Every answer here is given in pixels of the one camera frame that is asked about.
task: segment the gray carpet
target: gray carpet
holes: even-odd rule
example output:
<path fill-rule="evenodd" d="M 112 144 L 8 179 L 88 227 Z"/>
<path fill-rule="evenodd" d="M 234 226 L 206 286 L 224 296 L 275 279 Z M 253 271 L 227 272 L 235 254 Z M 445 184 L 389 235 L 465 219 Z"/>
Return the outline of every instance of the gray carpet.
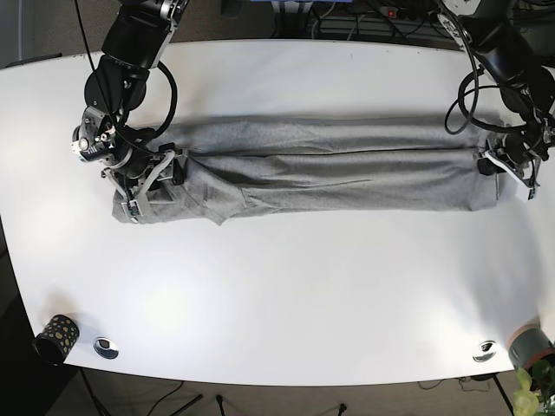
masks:
<path fill-rule="evenodd" d="M 81 0 L 83 25 L 90 48 L 100 50 L 120 4 L 116 0 Z M 85 52 L 73 0 L 35 1 L 35 56 Z M 224 19 L 220 0 L 191 0 L 173 42 L 220 39 L 263 39 L 274 31 L 270 3 L 245 3 L 239 17 Z"/>

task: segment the green leaf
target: green leaf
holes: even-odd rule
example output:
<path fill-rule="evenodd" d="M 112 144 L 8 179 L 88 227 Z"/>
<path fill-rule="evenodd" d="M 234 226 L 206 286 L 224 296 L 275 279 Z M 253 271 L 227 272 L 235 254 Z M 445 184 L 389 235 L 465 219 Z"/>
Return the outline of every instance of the green leaf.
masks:
<path fill-rule="evenodd" d="M 530 390 L 517 390 L 513 400 L 515 416 L 533 416 L 538 411 L 538 397 Z"/>
<path fill-rule="evenodd" d="M 543 384 L 545 382 L 545 377 L 550 373 L 552 369 L 551 364 L 547 360 L 539 360 L 534 362 L 532 366 L 532 377 L 539 383 Z"/>
<path fill-rule="evenodd" d="M 517 379 L 523 390 L 530 390 L 532 387 L 532 377 L 530 377 L 530 374 L 524 368 L 517 370 Z"/>

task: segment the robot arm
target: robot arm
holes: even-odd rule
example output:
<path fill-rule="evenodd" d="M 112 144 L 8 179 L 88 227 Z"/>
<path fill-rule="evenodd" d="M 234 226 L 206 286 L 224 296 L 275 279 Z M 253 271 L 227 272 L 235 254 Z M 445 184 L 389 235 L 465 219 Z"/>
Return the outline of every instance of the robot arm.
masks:
<path fill-rule="evenodd" d="M 461 4 L 477 3 L 465 15 L 453 12 L 459 0 L 446 0 L 450 8 L 442 0 L 436 1 L 446 29 L 480 63 L 480 69 L 461 83 L 456 104 L 469 122 L 506 133 L 481 154 L 480 172 L 505 171 L 520 182 L 526 191 L 525 198 L 533 198 L 539 163 L 548 160 L 555 134 L 552 117 L 555 81 L 511 25 L 508 14 L 516 0 L 465 0 Z M 136 220 L 148 209 L 148 189 L 163 180 L 171 180 L 175 185 L 185 180 L 178 161 L 180 155 L 172 144 L 157 152 L 147 149 L 147 144 L 164 133 L 175 114 L 177 85 L 160 62 L 160 56 L 178 28 L 188 0 L 120 0 L 120 3 L 120 13 L 102 46 L 105 55 L 85 86 L 87 109 L 74 132 L 73 150 L 84 161 L 101 160 L 106 165 L 103 176 L 121 194 L 129 218 Z M 150 69 L 156 67 L 172 87 L 169 114 L 158 130 L 133 129 L 127 125 L 127 118 L 143 102 Z M 478 84 L 478 76 L 485 72 L 498 84 L 505 105 L 519 114 L 525 124 L 489 125 L 474 118 L 473 110 L 466 108 L 464 98 L 472 92 L 467 92 L 467 86 L 472 80 Z M 525 179 L 528 162 L 532 164 L 532 174 Z"/>
<path fill-rule="evenodd" d="M 453 13 L 458 9 L 454 1 L 449 9 L 440 1 L 447 15 L 443 20 L 446 29 L 456 40 L 460 33 L 453 20 L 458 21 L 472 55 L 481 65 L 478 75 L 487 72 L 497 83 L 506 107 L 525 122 L 519 127 L 496 127 L 473 119 L 478 127 L 506 133 L 500 143 L 483 154 L 481 162 L 486 163 L 479 162 L 479 168 L 485 174 L 508 172 L 528 189 L 527 198 L 533 198 L 539 164 L 549 159 L 555 133 L 553 76 L 541 67 L 527 41 L 510 22 L 508 16 L 515 0 L 481 0 L 471 13 L 461 16 Z M 460 85 L 458 104 L 465 116 L 469 112 L 464 95 L 472 80 L 473 75 L 469 75 Z M 532 164 L 532 174 L 524 179 L 522 166 L 528 162 Z"/>
<path fill-rule="evenodd" d="M 115 185 L 125 200 L 124 209 L 133 219 L 147 209 L 142 188 L 150 187 L 157 179 L 151 177 L 152 172 L 165 166 L 166 179 L 176 185 L 184 180 L 171 146 L 152 152 L 147 143 L 162 135 L 175 115 L 177 85 L 160 57 L 179 26 L 188 0 L 120 3 L 120 12 L 102 46 L 105 55 L 85 85 L 87 109 L 74 131 L 72 147 L 82 160 L 101 160 L 106 165 L 102 176 Z M 80 16 L 76 1 L 75 6 Z M 157 67 L 172 88 L 170 111 L 158 130 L 136 130 L 127 126 L 127 118 L 143 102 L 150 70 Z"/>

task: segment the floor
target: floor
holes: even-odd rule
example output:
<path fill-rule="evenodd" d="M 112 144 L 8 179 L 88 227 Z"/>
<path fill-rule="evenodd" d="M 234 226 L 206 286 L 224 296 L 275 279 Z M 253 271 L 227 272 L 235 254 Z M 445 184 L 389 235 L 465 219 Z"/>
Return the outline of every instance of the floor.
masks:
<path fill-rule="evenodd" d="M 84 24 L 92 50 L 99 50 L 119 4 L 115 0 L 81 1 Z M 219 15 L 219 0 L 192 0 L 174 42 L 232 38 L 268 38 L 274 30 L 271 6 L 248 3 L 237 20 Z M 72 0 L 36 1 L 35 56 L 84 51 Z M 0 253 L 5 247 L 0 226 Z M 0 260 L 0 314 L 17 293 L 10 260 Z M 87 370 L 95 393 L 114 416 L 144 416 L 153 403 L 179 385 L 124 374 Z M 513 372 L 499 379 L 509 396 L 516 389 Z M 469 380 L 427 381 L 386 386 L 359 387 L 254 387 L 186 382 L 174 395 L 162 401 L 153 415 L 165 415 L 183 406 L 194 395 L 204 399 L 186 412 L 190 415 L 219 415 L 216 394 L 225 397 L 228 416 L 327 416 L 337 413 L 340 403 L 345 416 L 489 415 L 509 414 L 500 393 L 489 382 Z M 49 416 L 97 413 L 78 374 L 49 412 Z"/>
<path fill-rule="evenodd" d="M 91 386 L 113 416 L 145 416 L 153 403 L 179 386 L 178 381 L 156 380 L 86 370 Z M 513 372 L 499 375 L 507 394 L 516 389 Z M 431 388 L 437 381 L 421 383 Z M 187 382 L 162 401 L 153 413 L 170 415 L 197 394 L 202 401 L 186 413 L 219 416 L 215 396 L 225 398 L 227 416 L 336 416 L 341 403 L 344 416 L 506 416 L 509 415 L 493 381 L 445 380 L 438 387 L 422 390 L 416 383 L 358 387 L 255 387 Z M 49 416 L 80 414 L 95 416 L 95 410 L 78 374 L 49 412 Z"/>
<path fill-rule="evenodd" d="M 90 48 L 100 50 L 120 4 L 116 0 L 81 0 Z M 35 56 L 85 52 L 73 0 L 35 1 Z M 235 20 L 220 15 L 219 0 L 191 0 L 173 42 L 220 39 L 265 39 L 274 31 L 270 3 L 245 3 Z"/>

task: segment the metal bracket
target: metal bracket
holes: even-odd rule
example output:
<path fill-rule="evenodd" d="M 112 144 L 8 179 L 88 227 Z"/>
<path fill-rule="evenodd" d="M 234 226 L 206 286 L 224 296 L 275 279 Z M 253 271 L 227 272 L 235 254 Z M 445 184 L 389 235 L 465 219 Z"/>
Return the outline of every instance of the metal bracket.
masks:
<path fill-rule="evenodd" d="M 535 177 L 534 181 L 532 181 L 532 177 L 530 177 L 528 179 L 524 179 L 522 176 L 520 176 L 506 162 L 499 159 L 497 157 L 497 155 L 495 154 L 495 151 L 493 151 L 493 150 L 488 150 L 486 152 L 483 152 L 480 155 L 480 157 L 488 159 L 494 165 L 503 169 L 505 172 L 507 172 L 509 174 L 509 176 L 511 178 L 513 178 L 517 182 L 517 184 L 518 184 L 518 186 L 517 186 L 517 197 L 519 199 L 522 199 L 523 201 L 529 201 L 531 199 L 536 198 L 536 196 L 538 195 L 538 188 L 539 188 L 537 178 L 538 178 L 539 164 L 541 163 L 540 158 L 536 158 L 535 161 L 534 161 L 534 163 L 536 163 L 536 167 L 535 167 L 536 172 L 535 172 L 535 175 L 534 175 L 534 177 Z"/>

